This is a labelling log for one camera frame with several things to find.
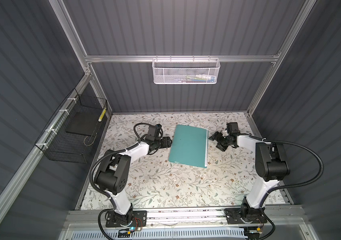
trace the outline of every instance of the corrugated wall panel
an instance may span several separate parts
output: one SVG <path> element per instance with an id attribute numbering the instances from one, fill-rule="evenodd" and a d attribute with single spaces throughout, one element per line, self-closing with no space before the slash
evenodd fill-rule
<path id="1" fill-rule="evenodd" d="M 322 178 L 289 190 L 322 239 L 341 239 L 341 1 L 318 0 L 254 113 L 263 137 L 298 142 L 324 161 Z M 286 184 L 313 177 L 318 164 L 287 147 Z"/>
<path id="2" fill-rule="evenodd" d="M 246 110 L 270 63 L 222 63 L 217 84 L 153 83 L 150 63 L 93 63 L 114 113 Z"/>
<path id="3" fill-rule="evenodd" d="M 65 0 L 88 55 L 271 55 L 303 0 Z"/>
<path id="4" fill-rule="evenodd" d="M 48 1 L 0 1 L 0 194 L 83 74 Z M 55 238 L 87 167 L 42 159 L 1 223 L 0 239 Z"/>

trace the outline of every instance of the green binder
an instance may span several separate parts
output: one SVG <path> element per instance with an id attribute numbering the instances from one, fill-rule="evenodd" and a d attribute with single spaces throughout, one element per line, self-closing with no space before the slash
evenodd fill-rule
<path id="1" fill-rule="evenodd" d="M 177 125 L 170 148 L 169 161 L 206 168 L 208 158 L 208 130 Z"/>

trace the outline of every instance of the workstation enclosure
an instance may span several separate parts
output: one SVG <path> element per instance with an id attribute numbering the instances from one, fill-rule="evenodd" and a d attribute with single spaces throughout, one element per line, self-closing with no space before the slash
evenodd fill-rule
<path id="1" fill-rule="evenodd" d="M 103 117 L 78 137 L 64 131 L 77 112 Z M 324 176 L 274 191 L 265 212 L 274 239 L 341 239 L 341 1 L 0 1 L 0 239 L 100 233 L 111 204 L 89 185 L 90 166 L 133 145 L 139 122 L 171 138 L 177 124 L 211 135 L 238 122 L 317 151 Z M 242 237 L 225 232 L 223 209 L 252 188 L 252 152 L 215 145 L 206 169 L 168 162 L 169 149 L 131 164 L 126 191 L 148 211 L 146 239 Z M 286 152 L 280 184 L 315 175 L 309 155 Z"/>

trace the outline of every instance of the floral pattern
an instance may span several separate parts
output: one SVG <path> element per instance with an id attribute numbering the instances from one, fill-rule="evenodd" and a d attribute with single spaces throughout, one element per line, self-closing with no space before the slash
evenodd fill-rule
<path id="1" fill-rule="evenodd" d="M 108 149 L 122 149 L 133 145 L 137 137 L 133 126 L 139 122 L 160 123 L 164 136 L 173 138 L 177 124 L 201 127 L 211 136 L 225 129 L 227 122 L 238 122 L 240 131 L 250 133 L 244 113 L 187 113 L 187 114 L 129 114 L 113 115 L 101 148 L 100 157 Z M 148 127 L 137 127 L 140 135 Z M 168 161 L 170 148 L 159 149 L 132 162 L 127 196 L 135 208 L 202 207 L 240 205 L 252 188 L 256 171 L 251 152 L 229 147 L 225 152 L 208 141 L 208 167 L 200 168 Z M 284 204 L 280 191 L 272 192 L 267 204 Z M 81 209 L 111 208 L 110 201 L 90 185 Z"/>

